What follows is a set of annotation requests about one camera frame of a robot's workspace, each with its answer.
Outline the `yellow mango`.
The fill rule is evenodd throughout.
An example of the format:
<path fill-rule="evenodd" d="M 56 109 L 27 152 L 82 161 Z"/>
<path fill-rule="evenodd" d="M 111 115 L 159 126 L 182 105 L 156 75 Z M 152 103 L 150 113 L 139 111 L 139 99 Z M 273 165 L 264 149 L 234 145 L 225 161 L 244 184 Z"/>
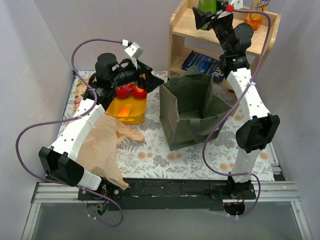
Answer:
<path fill-rule="evenodd" d="M 125 104 L 117 113 L 118 117 L 128 117 L 133 109 L 131 104 Z"/>

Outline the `yellow cap drink bottle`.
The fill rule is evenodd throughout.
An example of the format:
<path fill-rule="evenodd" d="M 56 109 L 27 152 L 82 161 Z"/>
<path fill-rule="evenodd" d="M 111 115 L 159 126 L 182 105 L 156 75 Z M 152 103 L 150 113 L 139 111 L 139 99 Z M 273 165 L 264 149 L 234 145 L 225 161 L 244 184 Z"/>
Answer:
<path fill-rule="evenodd" d="M 265 12 L 270 0 L 253 0 L 250 6 L 251 11 Z M 244 23 L 249 24 L 254 31 L 258 30 L 262 24 L 263 15 L 259 13 L 248 13 Z"/>

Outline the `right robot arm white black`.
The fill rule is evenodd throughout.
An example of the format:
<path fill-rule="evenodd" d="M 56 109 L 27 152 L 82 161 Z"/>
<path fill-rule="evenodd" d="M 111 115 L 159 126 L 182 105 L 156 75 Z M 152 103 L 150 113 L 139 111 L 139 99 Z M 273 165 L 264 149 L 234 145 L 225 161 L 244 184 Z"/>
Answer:
<path fill-rule="evenodd" d="M 197 7 L 192 11 L 196 28 L 207 25 L 206 30 L 213 30 L 220 43 L 223 49 L 219 57 L 220 69 L 236 94 L 234 106 L 240 107 L 244 115 L 244 124 L 235 134 L 239 150 L 234 167 L 225 174 L 227 180 L 210 185 L 210 193 L 213 199 L 242 196 L 254 199 L 251 183 L 254 165 L 280 124 L 279 116 L 272 115 L 264 105 L 254 83 L 256 75 L 251 73 L 247 60 L 246 51 L 252 44 L 254 30 L 247 23 L 233 27 L 233 14 L 244 13 L 237 3 L 223 1 L 214 13 L 203 12 Z"/>

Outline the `dark green tote bag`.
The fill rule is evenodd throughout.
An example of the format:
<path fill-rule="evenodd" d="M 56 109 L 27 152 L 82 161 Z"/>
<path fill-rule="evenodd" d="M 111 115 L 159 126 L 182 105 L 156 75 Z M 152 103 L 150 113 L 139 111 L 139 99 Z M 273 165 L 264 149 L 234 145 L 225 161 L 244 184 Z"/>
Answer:
<path fill-rule="evenodd" d="M 171 151 L 214 140 L 216 125 L 231 106 L 214 94 L 211 75 L 195 66 L 181 76 L 171 76 L 159 87 L 159 119 Z"/>

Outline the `blue chips bag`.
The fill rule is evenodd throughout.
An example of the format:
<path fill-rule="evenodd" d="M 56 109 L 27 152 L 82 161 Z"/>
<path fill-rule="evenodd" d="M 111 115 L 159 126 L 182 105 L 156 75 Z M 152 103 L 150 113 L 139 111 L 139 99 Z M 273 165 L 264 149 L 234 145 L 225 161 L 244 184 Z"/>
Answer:
<path fill-rule="evenodd" d="M 196 66 L 196 68 L 204 75 L 212 75 L 213 81 L 216 83 L 222 83 L 225 79 L 225 76 L 220 69 L 220 62 L 214 57 L 192 50 L 181 65 L 181 69 L 186 71 L 192 66 Z"/>

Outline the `red pepper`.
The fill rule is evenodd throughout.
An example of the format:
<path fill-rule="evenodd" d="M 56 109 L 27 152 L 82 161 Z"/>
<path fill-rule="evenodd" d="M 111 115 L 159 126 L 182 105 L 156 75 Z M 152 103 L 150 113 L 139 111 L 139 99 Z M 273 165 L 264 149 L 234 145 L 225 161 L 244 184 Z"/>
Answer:
<path fill-rule="evenodd" d="M 115 89 L 116 97 L 119 99 L 125 99 L 130 97 L 133 93 L 135 86 L 136 85 L 134 83 L 128 83 L 128 84 L 117 87 Z"/>

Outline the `orange plastic grocery bag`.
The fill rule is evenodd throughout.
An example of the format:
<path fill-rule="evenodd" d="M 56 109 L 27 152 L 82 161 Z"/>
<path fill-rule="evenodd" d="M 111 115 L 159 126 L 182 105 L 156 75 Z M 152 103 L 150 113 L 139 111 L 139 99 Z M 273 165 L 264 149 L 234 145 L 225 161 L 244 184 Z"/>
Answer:
<path fill-rule="evenodd" d="M 123 180 L 117 165 L 117 150 L 125 138 L 140 143 L 145 140 L 140 131 L 104 114 L 85 138 L 76 162 L 90 173 L 104 177 L 113 185 L 126 190 L 129 184 Z"/>

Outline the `red apple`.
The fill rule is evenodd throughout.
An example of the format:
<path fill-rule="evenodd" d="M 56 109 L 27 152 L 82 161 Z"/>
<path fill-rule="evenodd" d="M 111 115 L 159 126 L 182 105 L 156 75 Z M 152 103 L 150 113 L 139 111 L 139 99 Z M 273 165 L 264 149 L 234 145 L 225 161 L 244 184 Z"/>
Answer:
<path fill-rule="evenodd" d="M 133 88 L 132 94 L 133 97 L 138 100 L 142 100 L 147 97 L 147 92 L 144 89 L 139 88 L 137 85 Z"/>

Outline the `yellow plastic bin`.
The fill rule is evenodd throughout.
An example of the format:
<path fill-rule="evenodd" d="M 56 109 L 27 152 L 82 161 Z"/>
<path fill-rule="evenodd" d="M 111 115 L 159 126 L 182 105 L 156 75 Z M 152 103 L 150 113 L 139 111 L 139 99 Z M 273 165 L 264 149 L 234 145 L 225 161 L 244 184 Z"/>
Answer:
<path fill-rule="evenodd" d="M 115 89 L 116 96 L 106 110 L 125 125 L 139 125 L 145 120 L 147 92 L 134 83 L 128 83 Z"/>

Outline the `green glass bottle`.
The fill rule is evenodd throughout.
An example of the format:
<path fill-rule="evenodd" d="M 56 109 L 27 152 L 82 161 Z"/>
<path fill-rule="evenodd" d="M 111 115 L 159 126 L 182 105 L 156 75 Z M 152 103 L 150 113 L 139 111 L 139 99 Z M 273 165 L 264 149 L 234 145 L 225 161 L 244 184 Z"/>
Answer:
<path fill-rule="evenodd" d="M 217 11 L 217 1 L 216 0 L 199 0 L 197 8 L 202 10 L 203 12 L 216 12 Z M 209 31 L 211 30 L 211 23 L 208 25 L 206 29 L 201 28 L 201 30 Z"/>

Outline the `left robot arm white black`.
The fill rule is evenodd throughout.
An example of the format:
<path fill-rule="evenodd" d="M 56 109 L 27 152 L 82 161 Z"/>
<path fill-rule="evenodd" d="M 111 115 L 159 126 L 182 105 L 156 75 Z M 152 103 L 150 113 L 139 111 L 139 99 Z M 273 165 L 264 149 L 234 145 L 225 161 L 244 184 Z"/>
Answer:
<path fill-rule="evenodd" d="M 89 189 L 95 200 L 106 196 L 103 179 L 76 162 L 78 153 L 96 121 L 105 113 L 116 97 L 116 88 L 136 82 L 147 93 L 164 81 L 152 74 L 152 68 L 139 61 L 138 53 L 118 62 L 112 53 L 98 56 L 95 73 L 89 78 L 89 87 L 75 114 L 75 120 L 67 125 L 63 133 L 50 147 L 42 147 L 38 153 L 47 176 L 68 186 Z"/>

